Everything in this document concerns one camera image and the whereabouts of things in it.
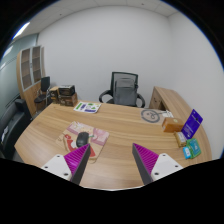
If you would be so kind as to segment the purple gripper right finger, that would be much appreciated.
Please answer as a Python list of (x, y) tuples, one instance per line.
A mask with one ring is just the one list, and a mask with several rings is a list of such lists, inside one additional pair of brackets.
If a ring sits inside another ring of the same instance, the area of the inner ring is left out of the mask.
[(168, 154), (156, 154), (136, 143), (132, 145), (132, 153), (144, 185), (182, 169)]

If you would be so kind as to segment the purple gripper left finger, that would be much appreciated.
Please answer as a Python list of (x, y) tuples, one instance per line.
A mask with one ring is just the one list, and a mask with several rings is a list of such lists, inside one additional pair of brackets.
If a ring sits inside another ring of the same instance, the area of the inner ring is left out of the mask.
[(57, 154), (42, 169), (79, 185), (90, 156), (90, 145), (86, 144), (65, 156)]

